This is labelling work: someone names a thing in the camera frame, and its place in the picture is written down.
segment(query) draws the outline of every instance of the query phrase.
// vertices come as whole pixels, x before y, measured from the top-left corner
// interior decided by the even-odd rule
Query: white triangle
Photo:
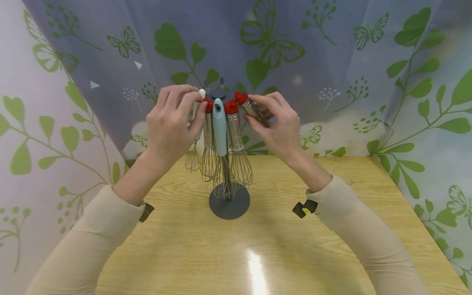
[[[97,87],[100,87],[100,85],[98,85],[97,83],[95,83],[94,81],[90,81],[90,88],[97,88]]]

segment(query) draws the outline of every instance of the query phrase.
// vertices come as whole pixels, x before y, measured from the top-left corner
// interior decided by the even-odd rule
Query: forearm
[[[145,154],[114,186],[105,186],[40,268],[27,295],[92,295],[111,254],[143,215],[144,197],[168,169]]]
[[[92,295],[108,258],[144,211],[103,187],[41,266],[26,295]]]
[[[350,186],[337,176],[327,183],[331,176],[317,164],[299,166],[307,198],[318,203],[315,214],[351,248],[377,294],[428,294],[401,241]]]

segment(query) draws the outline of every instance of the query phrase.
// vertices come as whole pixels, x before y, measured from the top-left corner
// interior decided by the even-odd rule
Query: red cap
[[[238,106],[237,106],[237,101],[235,99],[229,100],[225,104],[225,113],[227,115],[234,115],[238,112]]]
[[[205,109],[205,113],[211,114],[213,112],[213,102],[208,98],[204,98],[203,101],[206,101],[208,103],[207,108]]]
[[[238,91],[235,92],[235,97],[239,105],[243,105],[249,99],[249,96],[246,93],[239,93]]]

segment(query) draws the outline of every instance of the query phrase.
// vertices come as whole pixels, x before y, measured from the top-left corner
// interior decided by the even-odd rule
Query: light blue handle
[[[226,146],[226,115],[225,106],[219,98],[213,102],[213,132],[215,133],[216,154],[224,157],[228,152]]]

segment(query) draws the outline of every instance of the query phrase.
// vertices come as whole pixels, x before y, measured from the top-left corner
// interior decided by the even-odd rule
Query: left hand
[[[198,88],[172,85],[161,88],[156,106],[146,116],[147,149],[140,158],[160,173],[166,173],[189,150],[205,120],[207,103],[200,104],[195,119],[187,126],[195,102],[201,102]]]

